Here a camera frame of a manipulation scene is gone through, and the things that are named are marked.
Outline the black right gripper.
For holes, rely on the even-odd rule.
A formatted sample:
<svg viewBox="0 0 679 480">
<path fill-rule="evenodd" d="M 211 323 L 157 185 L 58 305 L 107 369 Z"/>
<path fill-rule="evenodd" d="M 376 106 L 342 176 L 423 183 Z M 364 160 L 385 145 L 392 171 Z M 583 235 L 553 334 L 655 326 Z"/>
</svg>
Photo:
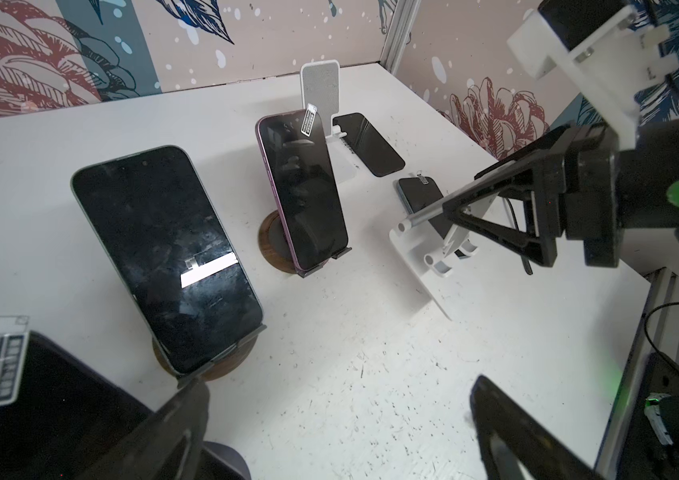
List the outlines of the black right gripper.
<svg viewBox="0 0 679 480">
<path fill-rule="evenodd" d="M 555 264 L 557 239 L 565 237 L 583 244 L 587 266 L 615 268 L 623 239 L 617 222 L 618 147 L 607 124 L 567 122 L 481 170 L 473 177 L 477 181 L 443 199 L 443 215 L 541 267 Z M 533 153 L 535 161 L 521 161 Z M 509 193 L 525 206 L 525 231 L 475 212 L 477 203 Z"/>
</svg>

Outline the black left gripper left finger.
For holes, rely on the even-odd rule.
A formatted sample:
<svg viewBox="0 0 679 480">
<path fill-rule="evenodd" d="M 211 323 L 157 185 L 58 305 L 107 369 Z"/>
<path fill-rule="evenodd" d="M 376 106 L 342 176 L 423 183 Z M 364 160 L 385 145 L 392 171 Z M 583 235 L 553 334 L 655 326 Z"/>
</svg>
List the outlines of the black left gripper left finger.
<svg viewBox="0 0 679 480">
<path fill-rule="evenodd" d="M 192 380 L 79 477 L 195 478 L 203 450 L 208 402 L 205 383 Z"/>
</svg>

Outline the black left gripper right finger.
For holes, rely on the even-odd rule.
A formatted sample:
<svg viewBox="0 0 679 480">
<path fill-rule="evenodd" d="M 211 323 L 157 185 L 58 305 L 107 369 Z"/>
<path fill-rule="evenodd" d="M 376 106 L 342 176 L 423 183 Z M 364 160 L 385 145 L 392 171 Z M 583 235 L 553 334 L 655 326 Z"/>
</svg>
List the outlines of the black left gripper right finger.
<svg viewBox="0 0 679 480">
<path fill-rule="evenodd" d="M 471 415 L 489 479 L 599 479 L 487 376 L 471 389 Z"/>
</svg>

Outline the black phone with teal edge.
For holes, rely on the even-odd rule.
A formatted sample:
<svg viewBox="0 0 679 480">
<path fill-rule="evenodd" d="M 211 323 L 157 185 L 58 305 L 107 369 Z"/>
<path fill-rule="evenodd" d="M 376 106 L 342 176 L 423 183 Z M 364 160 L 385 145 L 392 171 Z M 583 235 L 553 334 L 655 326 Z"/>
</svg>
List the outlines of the black phone with teal edge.
<svg viewBox="0 0 679 480">
<path fill-rule="evenodd" d="M 417 213 L 443 198 L 439 186 L 429 176 L 401 178 L 395 182 L 395 189 L 408 214 Z M 443 214 L 429 219 L 429 224 L 443 239 L 453 226 Z"/>
</svg>

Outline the white folding phone stand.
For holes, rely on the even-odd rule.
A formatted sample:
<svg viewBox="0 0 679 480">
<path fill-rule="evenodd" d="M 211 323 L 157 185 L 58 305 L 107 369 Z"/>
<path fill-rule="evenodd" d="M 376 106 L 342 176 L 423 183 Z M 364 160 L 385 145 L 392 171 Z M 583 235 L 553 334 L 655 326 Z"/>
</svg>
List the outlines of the white folding phone stand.
<svg viewBox="0 0 679 480">
<path fill-rule="evenodd" d="M 447 237 L 441 238 L 429 224 L 429 219 L 443 211 L 432 210 L 431 205 L 417 213 L 407 213 L 389 231 L 389 240 L 443 314 L 457 321 L 471 310 L 469 295 L 479 292 L 475 286 L 477 276 L 469 270 L 477 266 L 475 256 L 479 255 L 477 241 L 481 236 L 451 222 L 453 226 Z"/>
</svg>

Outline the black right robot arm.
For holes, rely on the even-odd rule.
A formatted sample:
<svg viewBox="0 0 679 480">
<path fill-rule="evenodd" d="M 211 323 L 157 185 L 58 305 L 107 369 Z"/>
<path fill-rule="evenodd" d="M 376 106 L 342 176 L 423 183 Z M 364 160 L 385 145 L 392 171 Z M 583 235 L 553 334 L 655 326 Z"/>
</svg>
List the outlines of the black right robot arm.
<svg viewBox="0 0 679 480">
<path fill-rule="evenodd" d="M 679 242 L 679 26 L 651 1 L 545 1 L 509 48 L 533 77 L 563 72 L 585 112 L 534 134 L 518 111 L 467 108 L 467 128 L 507 155 L 443 202 L 457 232 L 543 267 L 559 238 L 581 242 L 593 267 L 617 266 L 629 229 Z"/>
</svg>

